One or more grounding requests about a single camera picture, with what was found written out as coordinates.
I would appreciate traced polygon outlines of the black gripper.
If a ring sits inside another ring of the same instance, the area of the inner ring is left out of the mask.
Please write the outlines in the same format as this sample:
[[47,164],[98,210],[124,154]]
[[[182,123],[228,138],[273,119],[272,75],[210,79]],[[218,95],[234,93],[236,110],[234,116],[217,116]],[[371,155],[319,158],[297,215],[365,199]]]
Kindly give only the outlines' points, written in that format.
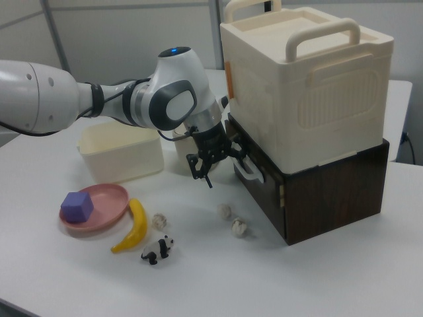
[[246,167],[248,145],[240,133],[234,134],[229,140],[221,122],[207,131],[199,132],[196,129],[191,136],[198,149],[197,153],[186,155],[193,179],[204,179],[209,188],[213,188],[208,176],[211,162],[219,162],[229,155],[241,168]]

